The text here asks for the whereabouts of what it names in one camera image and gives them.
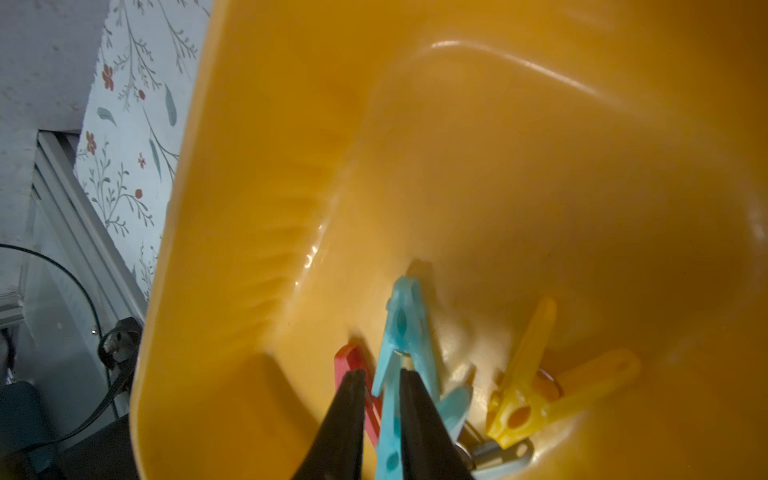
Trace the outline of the grey clothespin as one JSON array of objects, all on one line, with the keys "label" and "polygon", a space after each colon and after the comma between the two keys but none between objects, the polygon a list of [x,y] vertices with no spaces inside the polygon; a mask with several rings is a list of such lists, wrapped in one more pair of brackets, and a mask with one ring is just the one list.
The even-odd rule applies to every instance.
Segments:
[{"label": "grey clothespin", "polygon": [[507,478],[527,468],[535,453],[528,438],[504,449],[495,440],[482,437],[468,423],[455,427],[450,435],[460,459],[474,479]]}]

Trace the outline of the aluminium frame rail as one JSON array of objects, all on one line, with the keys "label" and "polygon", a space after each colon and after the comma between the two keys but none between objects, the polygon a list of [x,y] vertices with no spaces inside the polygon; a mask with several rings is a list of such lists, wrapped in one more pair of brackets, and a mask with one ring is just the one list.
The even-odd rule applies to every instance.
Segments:
[{"label": "aluminium frame rail", "polygon": [[128,317],[144,324],[147,301],[77,182],[74,143],[72,134],[36,136],[32,186],[53,236],[45,254],[85,287],[104,330]]}]

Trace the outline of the yellow storage box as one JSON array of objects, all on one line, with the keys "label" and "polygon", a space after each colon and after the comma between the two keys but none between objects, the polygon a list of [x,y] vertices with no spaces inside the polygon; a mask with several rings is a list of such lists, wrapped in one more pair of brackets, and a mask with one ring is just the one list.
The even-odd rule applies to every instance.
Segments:
[{"label": "yellow storage box", "polygon": [[440,385],[640,375],[525,479],[767,475],[763,1],[217,1],[131,403],[144,479],[288,479],[416,277]]}]

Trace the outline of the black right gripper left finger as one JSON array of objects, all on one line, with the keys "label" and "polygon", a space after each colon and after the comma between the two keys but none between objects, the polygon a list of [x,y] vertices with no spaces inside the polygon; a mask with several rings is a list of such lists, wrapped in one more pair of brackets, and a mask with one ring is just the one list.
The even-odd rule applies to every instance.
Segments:
[{"label": "black right gripper left finger", "polygon": [[293,480],[361,478],[366,393],[365,373],[347,372]]}]

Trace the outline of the teal clothespin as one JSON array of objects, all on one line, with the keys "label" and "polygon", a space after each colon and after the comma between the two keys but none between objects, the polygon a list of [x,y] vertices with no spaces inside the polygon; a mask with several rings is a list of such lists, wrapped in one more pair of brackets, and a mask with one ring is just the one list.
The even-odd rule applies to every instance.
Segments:
[{"label": "teal clothespin", "polygon": [[427,308],[418,279],[398,278],[386,310],[387,319],[372,385],[372,394],[382,400],[375,477],[401,479],[400,370],[407,363],[412,364],[453,442],[458,439],[468,416],[472,389],[459,386],[445,395],[440,393]]}]

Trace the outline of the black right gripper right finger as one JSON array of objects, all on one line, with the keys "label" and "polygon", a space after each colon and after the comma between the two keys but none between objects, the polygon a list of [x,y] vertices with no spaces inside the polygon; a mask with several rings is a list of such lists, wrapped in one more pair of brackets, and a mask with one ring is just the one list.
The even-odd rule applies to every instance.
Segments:
[{"label": "black right gripper right finger", "polygon": [[399,402],[403,478],[470,480],[417,372],[400,370]]}]

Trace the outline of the yellow clothespin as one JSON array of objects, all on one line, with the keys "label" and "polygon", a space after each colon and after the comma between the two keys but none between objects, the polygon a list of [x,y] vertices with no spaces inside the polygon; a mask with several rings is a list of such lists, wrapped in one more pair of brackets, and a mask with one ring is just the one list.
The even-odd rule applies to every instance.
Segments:
[{"label": "yellow clothespin", "polygon": [[554,299],[539,302],[490,396],[485,433],[504,449],[590,408],[640,374],[640,359],[627,349],[608,351],[559,375],[545,374],[541,363],[557,313]]}]

